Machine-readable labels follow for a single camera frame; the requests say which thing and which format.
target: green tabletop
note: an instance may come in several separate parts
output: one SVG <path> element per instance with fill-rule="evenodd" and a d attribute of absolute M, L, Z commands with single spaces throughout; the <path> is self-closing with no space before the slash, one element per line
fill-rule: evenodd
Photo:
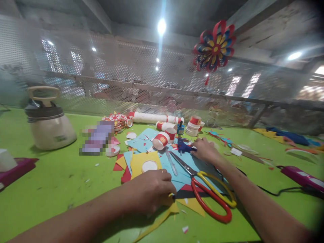
<path fill-rule="evenodd" d="M 26 115 L 22 109 L 12 109 L 0 116 L 0 148 L 7 149 L 14 157 L 39 158 L 36 168 L 0 192 L 0 242 L 5 242 L 17 234 L 43 222 L 69 207 L 76 207 L 100 194 L 120 185 L 122 171 L 113 171 L 116 158 L 105 155 L 79 156 L 79 148 L 85 140 L 80 130 L 87 125 L 95 125 L 98 116 L 66 114 L 70 119 L 78 139 L 73 144 L 55 151 L 41 151 L 35 148 Z M 140 134 L 147 125 L 135 124 L 133 132 Z M 242 128 L 224 128 L 219 133 L 236 144 L 245 144 L 262 157 L 271 158 L 274 165 L 293 165 L 305 172 L 323 179 L 323 160 L 317 164 L 285 154 L 287 145 L 263 135 Z M 220 152 L 229 152 L 228 147 L 209 135 L 208 140 L 220 146 Z M 121 142 L 121 153 L 127 151 L 126 132 L 117 135 Z M 280 189 L 298 186 L 279 169 L 269 170 L 268 166 L 243 157 L 227 157 L 257 185 L 276 193 Z M 291 215 L 310 229 L 316 229 L 322 212 L 322 201 L 300 193 L 285 192 L 279 197 L 270 196 Z M 218 213 L 223 209 L 211 198 L 208 204 Z M 250 224 L 242 206 L 232 210 L 233 219 L 225 225 L 208 214 L 203 218 L 194 211 L 178 204 L 187 214 L 180 211 L 170 216 L 158 229 L 144 237 L 141 242 L 237 242 L 255 241 L 259 236 Z M 132 242 L 154 217 L 125 217 L 108 225 L 95 239 L 107 242 Z M 189 226 L 187 234 L 182 227 Z"/>

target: ceiling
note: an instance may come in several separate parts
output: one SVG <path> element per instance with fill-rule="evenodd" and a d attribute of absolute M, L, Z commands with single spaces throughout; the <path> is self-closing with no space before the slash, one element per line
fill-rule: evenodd
<path fill-rule="evenodd" d="M 191 50 L 224 19 L 235 24 L 238 58 L 312 70 L 324 54 L 320 13 L 303 0 L 2 0 L 0 14 L 156 43 L 163 17 L 164 44 Z"/>

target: scissors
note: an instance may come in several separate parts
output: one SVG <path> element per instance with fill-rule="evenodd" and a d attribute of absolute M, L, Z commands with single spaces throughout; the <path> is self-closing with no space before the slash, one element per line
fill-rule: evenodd
<path fill-rule="evenodd" d="M 215 176 L 208 174 L 206 172 L 200 171 L 197 172 L 195 170 L 193 170 L 189 165 L 187 165 L 182 159 L 180 159 L 175 153 L 173 153 L 172 151 L 169 151 L 170 154 L 174 157 L 174 159 L 185 169 L 185 171 L 188 172 L 188 174 L 191 176 L 191 186 L 193 189 L 193 192 L 195 193 L 196 199 L 199 202 L 199 204 L 201 205 L 201 207 L 210 215 L 212 216 L 214 219 L 223 222 L 223 223 L 229 223 L 232 220 L 232 212 L 231 209 L 229 208 L 229 206 L 235 208 L 236 207 L 236 201 L 234 200 L 234 195 L 233 193 L 225 186 L 225 184 L 219 180 L 218 178 L 216 178 Z M 206 188 L 205 186 L 203 186 L 201 183 L 199 183 L 194 177 L 198 176 L 200 177 L 207 185 L 208 187 L 211 189 L 209 190 L 208 188 Z M 210 184 L 209 181 L 207 181 L 207 179 L 205 178 L 205 176 L 213 178 L 215 180 L 217 180 L 219 183 L 221 183 L 221 185 L 227 190 L 227 192 L 229 193 L 232 201 L 229 201 L 227 198 L 223 197 L 213 186 L 212 184 Z M 196 185 L 198 187 L 200 187 L 202 190 L 204 190 L 206 193 L 208 193 L 216 202 L 218 202 L 223 209 L 225 209 L 226 211 L 226 215 L 219 215 L 217 213 L 215 213 L 214 211 L 212 211 L 202 200 L 202 198 L 200 197 L 199 193 L 197 192 L 197 188 Z"/>

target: paper fan ornament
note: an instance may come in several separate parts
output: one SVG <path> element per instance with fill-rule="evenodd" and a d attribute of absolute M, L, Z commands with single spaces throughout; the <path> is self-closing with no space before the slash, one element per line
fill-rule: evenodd
<path fill-rule="evenodd" d="M 213 32 L 205 30 L 200 35 L 200 43 L 194 47 L 194 53 L 198 56 L 193 61 L 198 71 L 205 69 L 208 73 L 212 73 L 217 67 L 226 66 L 228 58 L 234 54 L 232 48 L 236 42 L 236 37 L 233 36 L 234 28 L 234 25 L 226 27 L 226 21 L 222 20 L 214 26 Z"/>

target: glue bottle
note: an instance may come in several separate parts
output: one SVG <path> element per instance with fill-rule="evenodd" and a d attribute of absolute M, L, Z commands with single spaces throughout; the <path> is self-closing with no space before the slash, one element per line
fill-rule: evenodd
<path fill-rule="evenodd" d="M 183 135 L 184 130 L 185 130 L 185 126 L 182 125 L 182 121 L 181 121 L 180 124 L 178 124 L 177 134 L 178 135 Z"/>

